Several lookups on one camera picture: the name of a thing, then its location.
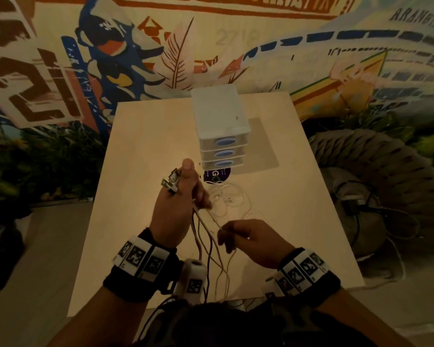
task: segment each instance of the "drawer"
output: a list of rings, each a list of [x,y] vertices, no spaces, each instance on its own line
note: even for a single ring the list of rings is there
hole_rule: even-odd
[[[216,151],[248,144],[248,134],[220,137],[218,139],[199,140],[201,151]]]
[[[212,162],[215,160],[227,160],[228,158],[244,156],[245,147],[246,146],[237,146],[235,148],[226,148],[217,151],[201,151],[201,160],[204,162]]]
[[[202,162],[203,169],[204,170],[214,170],[214,169],[225,169],[225,168],[232,168],[237,167],[243,164],[243,156],[236,157],[236,158],[228,158],[226,160],[213,160]]]

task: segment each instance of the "blue oval drawer handle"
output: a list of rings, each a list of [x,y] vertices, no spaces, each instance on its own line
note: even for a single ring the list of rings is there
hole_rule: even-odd
[[[223,150],[223,151],[217,151],[214,154],[214,157],[227,157],[227,156],[231,156],[232,154],[235,153],[235,150]]]
[[[214,165],[216,167],[226,167],[231,166],[233,164],[232,160],[220,160],[219,162],[216,162]]]
[[[237,139],[235,137],[224,137],[223,139],[219,139],[215,142],[217,146],[226,146],[235,143]]]

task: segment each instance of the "forearm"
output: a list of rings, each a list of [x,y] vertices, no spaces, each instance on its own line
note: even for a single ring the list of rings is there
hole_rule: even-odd
[[[413,347],[410,342],[342,288],[323,302],[317,310],[353,327],[378,347]]]
[[[47,347],[128,346],[146,305],[125,302],[102,287]]]

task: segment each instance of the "white lid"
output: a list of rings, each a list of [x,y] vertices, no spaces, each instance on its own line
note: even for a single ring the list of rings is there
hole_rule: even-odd
[[[199,139],[217,139],[251,131],[233,84],[191,90]]]

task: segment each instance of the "wristband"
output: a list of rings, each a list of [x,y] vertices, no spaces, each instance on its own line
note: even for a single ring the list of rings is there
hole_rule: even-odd
[[[274,275],[285,295],[300,295],[313,308],[341,288],[341,280],[315,252],[302,247],[286,256]]]
[[[131,237],[114,257],[114,266],[103,286],[134,303],[149,301],[157,290],[170,294],[183,267],[176,252],[176,248],[166,249],[158,244],[146,228],[139,236]]]

